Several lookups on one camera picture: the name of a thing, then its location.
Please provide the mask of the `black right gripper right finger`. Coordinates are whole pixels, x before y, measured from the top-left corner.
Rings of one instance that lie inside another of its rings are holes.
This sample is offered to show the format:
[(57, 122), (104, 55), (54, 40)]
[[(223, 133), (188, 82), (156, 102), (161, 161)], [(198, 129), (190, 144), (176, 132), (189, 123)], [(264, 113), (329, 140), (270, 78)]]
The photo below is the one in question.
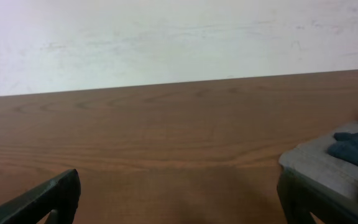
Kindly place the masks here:
[(358, 224), (358, 203), (293, 169), (284, 169), (277, 193), (288, 223)]

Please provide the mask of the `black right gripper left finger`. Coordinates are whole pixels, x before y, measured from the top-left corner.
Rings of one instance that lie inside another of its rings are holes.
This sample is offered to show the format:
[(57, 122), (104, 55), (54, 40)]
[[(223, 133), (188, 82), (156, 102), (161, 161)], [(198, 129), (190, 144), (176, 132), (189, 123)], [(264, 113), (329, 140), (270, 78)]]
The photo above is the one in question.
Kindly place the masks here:
[(72, 223), (81, 184), (76, 169), (69, 169), (0, 205), (0, 223)]

